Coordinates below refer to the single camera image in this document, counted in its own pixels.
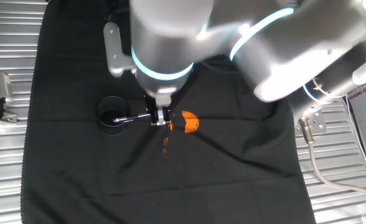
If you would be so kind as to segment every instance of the black cloth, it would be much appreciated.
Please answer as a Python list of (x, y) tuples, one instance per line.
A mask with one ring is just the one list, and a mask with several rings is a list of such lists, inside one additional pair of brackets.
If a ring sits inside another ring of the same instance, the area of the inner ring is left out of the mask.
[[(108, 72), (104, 6), (47, 7), (25, 141), (24, 224), (314, 223), (288, 102), (262, 103), (238, 74), (195, 66), (173, 97), (173, 131), (149, 121), (118, 137), (98, 131), (95, 107), (106, 96), (145, 111), (134, 76)], [(185, 133), (182, 111), (199, 118), (196, 132)]]

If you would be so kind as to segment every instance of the white cable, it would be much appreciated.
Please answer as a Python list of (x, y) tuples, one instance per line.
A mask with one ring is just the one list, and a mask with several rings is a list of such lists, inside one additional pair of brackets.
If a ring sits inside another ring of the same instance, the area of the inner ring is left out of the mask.
[(317, 164), (315, 163), (315, 153), (314, 153), (313, 144), (308, 143), (308, 148), (309, 148), (309, 157), (311, 159), (311, 164), (313, 165), (314, 173), (322, 182), (324, 182), (326, 185), (329, 185), (331, 187), (335, 187), (338, 189), (354, 190), (354, 191), (358, 191), (358, 192), (362, 192), (362, 193), (366, 194), (366, 190), (363, 188), (352, 186), (352, 185), (347, 185), (347, 184), (337, 184), (337, 183), (333, 183), (333, 182), (325, 179), (325, 177), (323, 177), (321, 172), (319, 171)]

